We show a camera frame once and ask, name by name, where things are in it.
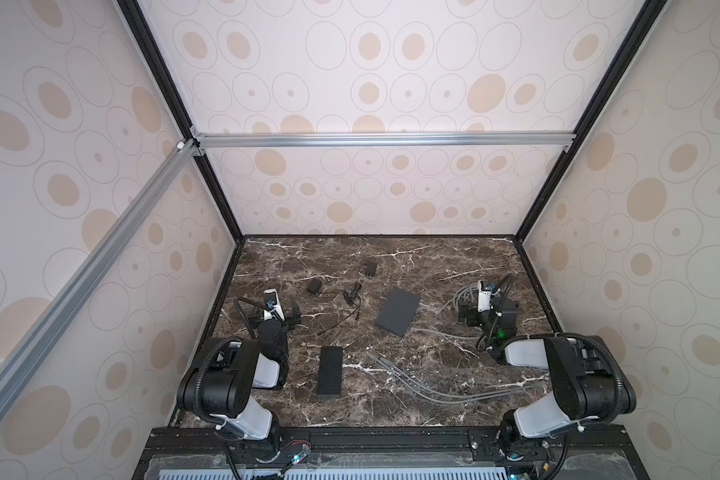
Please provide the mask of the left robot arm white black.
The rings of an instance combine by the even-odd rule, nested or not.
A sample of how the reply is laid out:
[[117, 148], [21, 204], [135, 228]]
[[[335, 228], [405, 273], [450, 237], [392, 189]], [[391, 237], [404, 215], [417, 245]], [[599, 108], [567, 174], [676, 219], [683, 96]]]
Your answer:
[[301, 323], [301, 312], [294, 306], [286, 314], [274, 289], [264, 292], [261, 303], [235, 297], [233, 305], [250, 337], [206, 341], [179, 383], [176, 404], [212, 425], [222, 439], [273, 455], [281, 449], [279, 421], [252, 391], [284, 387], [288, 334]]

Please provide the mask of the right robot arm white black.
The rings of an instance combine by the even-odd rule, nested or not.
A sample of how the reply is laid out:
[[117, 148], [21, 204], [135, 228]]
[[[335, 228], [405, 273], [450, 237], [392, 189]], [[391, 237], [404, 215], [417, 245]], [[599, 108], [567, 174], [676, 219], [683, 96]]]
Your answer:
[[473, 305], [456, 302], [458, 321], [482, 331], [476, 348], [500, 365], [545, 370], [551, 392], [509, 411], [496, 443], [504, 453], [533, 440], [586, 423], [610, 423], [636, 409], [637, 394], [603, 339], [576, 333], [517, 334], [518, 305], [508, 291], [478, 286]]

